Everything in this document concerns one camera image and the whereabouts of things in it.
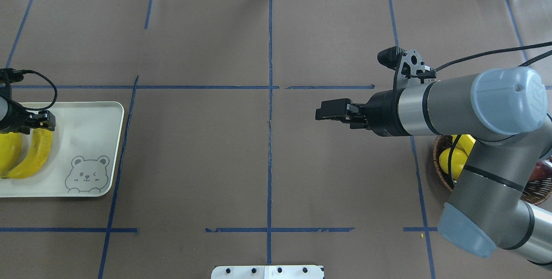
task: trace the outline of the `metal bracket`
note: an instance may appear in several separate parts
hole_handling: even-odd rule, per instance
[[[324,267],[316,265],[219,266],[211,279],[324,279]]]

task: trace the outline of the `brown basket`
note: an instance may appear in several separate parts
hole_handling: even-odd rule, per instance
[[[439,165],[439,155],[449,147],[452,147],[452,136],[449,135],[439,135],[435,139],[433,144],[433,165],[435,166],[435,171],[439,176],[439,180],[443,183],[450,192],[454,188],[454,182],[452,178],[445,173]],[[543,203],[552,195],[552,178],[548,179],[539,179],[536,181],[527,182],[525,189],[523,190],[521,200],[534,204],[535,206]]]

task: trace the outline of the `bear drawing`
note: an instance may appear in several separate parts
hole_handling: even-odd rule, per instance
[[[69,189],[69,193],[99,193],[109,182],[108,157],[102,156],[96,160],[75,157],[71,161],[71,165],[73,169],[65,179],[65,186]]]

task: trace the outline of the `black rubber band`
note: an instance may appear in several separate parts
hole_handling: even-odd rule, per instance
[[[533,262],[533,261],[529,261],[529,262],[531,262],[535,265],[538,265],[538,266],[550,266],[550,265],[552,265],[552,262],[550,262],[550,263],[536,263],[536,262]]]
[[[526,202],[523,202],[523,203],[525,203],[527,210],[529,210],[529,226],[527,228],[527,232],[525,233],[525,236],[523,236],[523,239],[520,242],[518,242],[517,245],[511,246],[510,248],[504,248],[504,250],[516,250],[520,248],[522,245],[524,245],[527,242],[527,240],[529,240],[529,238],[531,238],[531,235],[533,234],[533,229],[535,228],[535,214],[533,213],[533,209],[528,203]]]
[[[476,167],[473,167],[473,166],[470,166],[470,165],[465,165],[464,170],[473,172],[473,173],[475,173],[477,175],[480,175],[482,177],[485,177],[487,179],[491,179],[495,182],[506,185],[507,187],[511,187],[511,188],[515,189],[516,191],[523,192],[524,187],[522,185],[519,185],[518,183],[512,182],[509,179],[499,177],[498,175],[487,172],[485,170],[481,170],[479,168],[476,168]]]
[[[427,98],[428,96],[430,95],[430,89],[433,85],[435,85],[436,82],[432,82],[430,83],[427,87],[426,87],[426,91],[423,92],[423,97],[422,97],[422,112],[423,112],[423,118],[424,120],[426,120],[426,125],[427,127],[431,130],[432,133],[436,134],[436,135],[440,135],[440,133],[437,132],[437,130],[435,130],[435,127],[433,126],[433,124],[431,123],[431,120],[430,120],[430,113],[429,111],[427,110]]]

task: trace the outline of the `white tray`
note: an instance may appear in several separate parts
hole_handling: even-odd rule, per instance
[[[39,108],[47,103],[22,105]],[[0,197],[98,197],[107,193],[119,149],[122,105],[57,102],[50,111],[56,117],[56,130],[48,161],[26,179],[0,179]],[[31,140],[30,135],[22,136],[19,161],[24,159]]]

